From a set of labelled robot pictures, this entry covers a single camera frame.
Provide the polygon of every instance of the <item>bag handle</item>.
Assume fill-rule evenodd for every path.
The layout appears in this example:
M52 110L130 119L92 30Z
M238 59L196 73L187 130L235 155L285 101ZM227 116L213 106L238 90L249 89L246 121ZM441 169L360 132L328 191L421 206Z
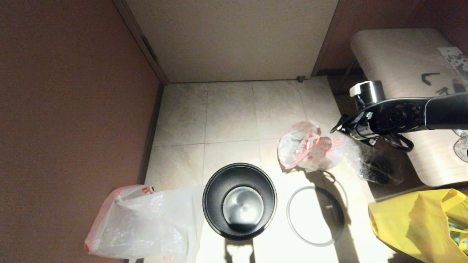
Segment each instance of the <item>bag handle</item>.
M465 207L467 207L467 204L463 203L463 201L467 198L467 196L465 196L460 191L457 191L457 190L455 190L455 191L457 193L456 195L454 195L451 198L449 198L449 199L445 200L444 202L442 202L442 210L444 212L452 209L454 206L456 206L458 204L462 204Z
M307 141L307 144L312 144L311 147L306 147L306 150L303 151L297 158L294 160L294 162L289 165L288 167L285 167L286 170L292 169L296 167L304 158L307 157L310 151L314 148L315 145L317 145L320 141L320 135L318 136L309 136L309 140Z
M453 228L453 227L449 227L448 230L454 231L454 232L458 232L458 233L465 233L465 234L468 234L468 230L461 230L461 229Z

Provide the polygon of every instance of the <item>tiled floor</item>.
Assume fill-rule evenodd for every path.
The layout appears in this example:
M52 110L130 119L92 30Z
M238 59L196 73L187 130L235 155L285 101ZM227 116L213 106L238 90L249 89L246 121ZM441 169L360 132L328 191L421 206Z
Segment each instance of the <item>tiled floor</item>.
M320 173L285 174L279 166L278 140L292 124L313 119L326 132L339 117L326 77L303 83L285 80L168 85L164 89L146 184L156 191L199 185L206 183L219 168L234 162L254 164L271 177L278 194L277 212L265 232L253 239L253 248L225 245L225 240L205 222L197 257L200 263L225 262L228 250L237 253L233 263L251 262L248 260L251 250L257 263L312 259L388 262L394 252L377 240L369 226L367 204L373 201L369 186L345 162L330 170L335 183ZM299 240L285 215L292 193L301 186L314 184L335 195L343 206L347 223L342 238L323 248ZM317 199L305 200L302 206L309 210L298 216L297 224L308 224L302 226L303 231L312 231L308 233L312 237L324 229L319 236L330 235L327 224L333 230L330 219L333 215L327 211L329 206ZM152 256L145 262L162 261Z

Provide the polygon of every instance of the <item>clear plastic bag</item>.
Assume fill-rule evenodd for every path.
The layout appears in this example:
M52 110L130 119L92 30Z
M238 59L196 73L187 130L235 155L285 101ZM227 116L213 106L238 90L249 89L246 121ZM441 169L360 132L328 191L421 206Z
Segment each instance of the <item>clear plastic bag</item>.
M104 201L85 240L89 254L111 258L159 255L172 263L192 263L203 226L203 186L153 192L133 185L114 190Z
M388 154L387 148L389 147L385 143L380 147L378 144L375 147L369 147L357 141L351 141L344 151L344 159L361 180L384 185L401 184L403 178L396 173L400 169L400 163L396 156Z
M323 134L314 121L302 121L291 126L279 141L278 159L287 170L296 166L306 172L327 170L342 159L350 140L339 133Z

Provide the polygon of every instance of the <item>brown wall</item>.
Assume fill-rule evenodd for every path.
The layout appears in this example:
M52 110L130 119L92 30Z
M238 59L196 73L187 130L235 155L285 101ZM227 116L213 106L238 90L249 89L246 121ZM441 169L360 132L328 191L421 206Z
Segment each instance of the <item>brown wall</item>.
M435 28L468 54L468 0L421 1L409 17L408 28Z
M0 3L0 262L118 262L83 242L137 183L158 84L111 0Z
M467 13L468 0L340 0L313 75L347 68L351 38L364 29L436 28L466 53Z

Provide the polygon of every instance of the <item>glass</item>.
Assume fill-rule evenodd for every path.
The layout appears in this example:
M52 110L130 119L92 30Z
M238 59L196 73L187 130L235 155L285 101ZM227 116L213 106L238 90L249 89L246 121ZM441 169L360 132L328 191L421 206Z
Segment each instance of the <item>glass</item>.
M453 130L460 137L468 137L468 130Z
M465 162L468 162L468 137L460 137L453 146L455 154Z

